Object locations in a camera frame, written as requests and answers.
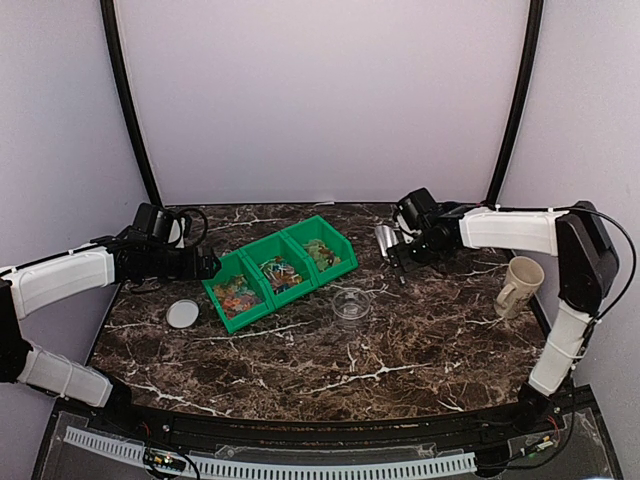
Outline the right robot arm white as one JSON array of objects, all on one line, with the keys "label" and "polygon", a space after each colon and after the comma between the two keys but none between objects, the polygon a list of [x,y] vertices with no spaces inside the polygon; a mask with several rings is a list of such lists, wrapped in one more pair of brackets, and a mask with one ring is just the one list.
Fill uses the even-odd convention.
[{"label": "right robot arm white", "polygon": [[607,217],[589,201],[516,208],[437,202],[420,190],[396,204],[394,219],[407,236],[387,249],[399,276],[444,261],[461,248],[518,250],[556,258],[558,313],[527,381],[540,396],[528,396],[510,413],[517,432],[534,432],[549,416],[549,405],[541,396],[551,397],[578,362],[618,274],[619,257],[604,226]]}]

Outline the silver metal scoop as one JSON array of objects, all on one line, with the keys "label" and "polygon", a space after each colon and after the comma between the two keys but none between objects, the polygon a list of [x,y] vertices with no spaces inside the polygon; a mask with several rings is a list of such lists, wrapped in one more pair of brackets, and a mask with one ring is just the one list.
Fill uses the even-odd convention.
[{"label": "silver metal scoop", "polygon": [[381,257],[389,265],[392,264],[388,249],[399,243],[394,230],[387,225],[378,225],[374,228],[374,234],[378,243]]}]

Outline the green three-compartment candy bin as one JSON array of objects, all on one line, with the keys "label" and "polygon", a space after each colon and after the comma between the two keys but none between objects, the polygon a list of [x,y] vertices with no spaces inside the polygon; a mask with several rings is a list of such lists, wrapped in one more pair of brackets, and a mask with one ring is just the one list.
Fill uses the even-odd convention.
[{"label": "green three-compartment candy bin", "polygon": [[319,215],[249,243],[220,262],[219,272],[202,284],[230,334],[358,267],[349,240]]}]

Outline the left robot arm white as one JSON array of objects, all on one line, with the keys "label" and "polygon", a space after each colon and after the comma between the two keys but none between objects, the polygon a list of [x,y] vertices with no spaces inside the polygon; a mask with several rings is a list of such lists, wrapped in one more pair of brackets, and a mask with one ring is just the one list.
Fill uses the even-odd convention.
[{"label": "left robot arm white", "polygon": [[140,412],[113,397],[114,379],[27,340],[20,322],[88,291],[147,279],[210,280],[220,269],[210,249],[130,235],[101,237],[27,266],[6,268],[1,273],[1,381],[102,408],[103,421],[117,434],[134,435],[141,427]]}]

